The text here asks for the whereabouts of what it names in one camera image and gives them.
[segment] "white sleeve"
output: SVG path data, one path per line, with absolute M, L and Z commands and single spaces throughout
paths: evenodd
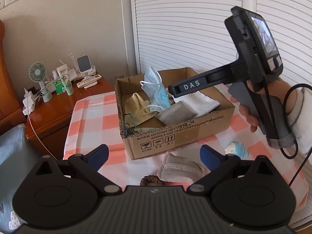
M 298 148 L 306 156 L 312 146 L 312 91 L 297 90 L 296 104 L 288 115 L 288 122 L 297 138 Z

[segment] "hand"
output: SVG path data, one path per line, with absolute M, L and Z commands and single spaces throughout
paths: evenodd
M 248 88 L 253 91 L 252 88 L 252 84 L 250 81 L 247 81 L 247 86 Z M 275 80 L 273 83 L 269 83 L 268 85 L 268 90 L 269 90 L 269 94 L 271 96 L 275 96 L 278 97 L 279 100 L 281 101 L 281 103 L 283 103 L 284 98 L 287 94 L 287 92 L 289 91 L 289 89 L 291 88 L 291 86 L 285 82 L 284 80 L 278 78 L 277 80 Z M 265 94 L 264 89 L 261 89 L 260 91 L 257 92 L 258 94 Z M 231 102 L 236 103 L 238 102 L 235 98 L 231 97 Z M 286 103 L 286 113 L 289 114 L 292 109 L 294 108 L 294 105 L 296 103 L 297 100 L 297 92 L 293 91 Z M 250 124 L 250 131 L 252 133 L 254 133 L 259 125 L 259 120 L 257 117 L 251 115 L 249 113 L 249 109 L 244 106 L 244 105 L 240 105 L 239 106 L 239 112 L 246 117 L 246 121 L 248 122 L 248 124 Z

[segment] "pink checkered tablecloth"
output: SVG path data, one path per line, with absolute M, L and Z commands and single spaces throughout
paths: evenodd
M 228 99 L 230 98 L 225 85 L 220 84 L 217 88 Z M 266 155 L 289 183 L 298 165 L 293 160 L 286 159 L 279 150 L 270 148 L 260 129 L 251 133 L 245 117 L 238 112 L 238 104 L 234 105 L 236 106 L 234 115 L 226 131 L 182 146 L 171 153 L 202 164 L 199 150 L 203 144 L 225 154 L 224 148 L 230 142 L 239 141 L 250 152 L 247 159 Z M 109 147 L 110 154 L 107 162 L 99 169 L 99 173 L 123 188 L 127 185 L 139 185 L 146 175 L 156 175 L 165 155 L 137 160 L 129 158 L 120 136 L 115 92 L 94 95 L 77 101 L 66 139 L 64 159 L 76 153 L 87 154 L 101 144 Z M 305 206 L 308 194 L 308 183 L 302 173 L 295 179 L 291 188 L 296 196 L 297 210 L 299 210 Z

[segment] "white door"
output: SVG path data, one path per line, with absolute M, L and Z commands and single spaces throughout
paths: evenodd
M 138 73 L 213 69 L 236 59 L 224 25 L 233 6 L 261 14 L 284 63 L 282 78 L 312 83 L 312 0 L 131 0 Z
M 282 78 L 312 83 L 312 0 L 257 0 L 283 60 Z
M 224 25 L 242 0 L 132 0 L 137 69 L 213 69 L 236 59 Z

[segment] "cardboard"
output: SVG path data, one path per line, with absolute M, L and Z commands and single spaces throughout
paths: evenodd
M 159 71 L 165 87 L 183 79 L 197 75 L 191 68 L 178 68 Z M 229 127 L 234 112 L 234 105 L 215 87 L 201 90 L 203 94 L 220 102 L 220 105 L 204 116 L 186 122 L 166 126 L 156 117 L 139 125 L 140 128 L 157 128 L 146 133 L 126 137 L 124 134 L 124 103 L 133 93 L 138 93 L 143 100 L 148 96 L 141 89 L 140 81 L 144 74 L 118 79 L 115 83 L 119 127 L 124 147 L 132 160 L 157 155 L 173 150 L 185 144 L 195 142 Z

